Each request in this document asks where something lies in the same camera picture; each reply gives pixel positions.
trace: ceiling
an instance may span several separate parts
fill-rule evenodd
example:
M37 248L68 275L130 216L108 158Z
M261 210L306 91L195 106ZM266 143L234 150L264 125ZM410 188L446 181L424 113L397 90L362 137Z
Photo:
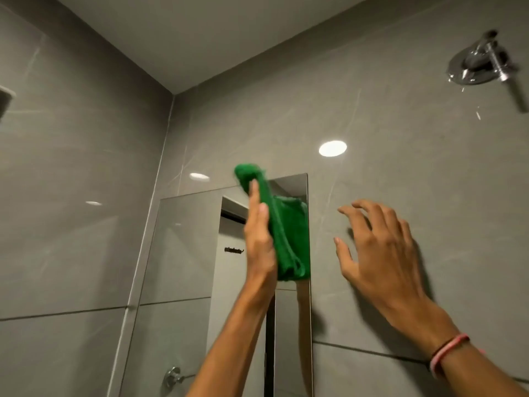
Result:
M363 0L59 0L180 93Z

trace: gray tile wall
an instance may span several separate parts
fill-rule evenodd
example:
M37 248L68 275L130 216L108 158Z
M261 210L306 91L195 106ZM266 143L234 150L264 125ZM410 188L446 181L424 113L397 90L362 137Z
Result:
M172 95L56 0L0 50L0 390L105 395Z
M494 362L529 379L529 115L499 83L463 89L445 74L497 28L529 92L528 8L367 0L176 98L153 208L235 185L241 162L270 178L308 173L316 396L446 392L419 364L391 358L420 355L340 274L332 237L347 239L347 223L336 208L359 197L409 220L436 300ZM347 152L322 158L332 139Z

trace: mirror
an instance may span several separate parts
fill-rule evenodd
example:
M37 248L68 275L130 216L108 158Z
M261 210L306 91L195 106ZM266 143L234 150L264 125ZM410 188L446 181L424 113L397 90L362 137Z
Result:
M268 184L307 203L306 174ZM160 202L121 396L186 395L244 283L247 216L240 187ZM281 281L243 396L312 395L310 281Z

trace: folded cloth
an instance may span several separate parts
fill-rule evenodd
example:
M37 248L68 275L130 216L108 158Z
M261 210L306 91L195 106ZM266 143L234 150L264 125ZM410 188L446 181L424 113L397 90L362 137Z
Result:
M279 281L302 280L311 276L307 205L298 198L272 195L265 173L259 166L239 164L235 177L249 194L250 182L259 183L261 202L268 205L268 230L274 239Z

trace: wristband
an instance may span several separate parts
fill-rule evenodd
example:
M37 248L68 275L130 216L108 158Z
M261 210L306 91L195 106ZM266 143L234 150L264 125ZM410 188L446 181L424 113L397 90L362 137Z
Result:
M432 354L432 359L430 360L430 364L428 367L430 369L430 373L435 379L437 379L437 367L441 363L441 360L446 356L446 354L452 351L455 347L467 341L470 341L470 337L468 337L467 334L459 334L453 339L448 340L441 347L439 347L436 352Z

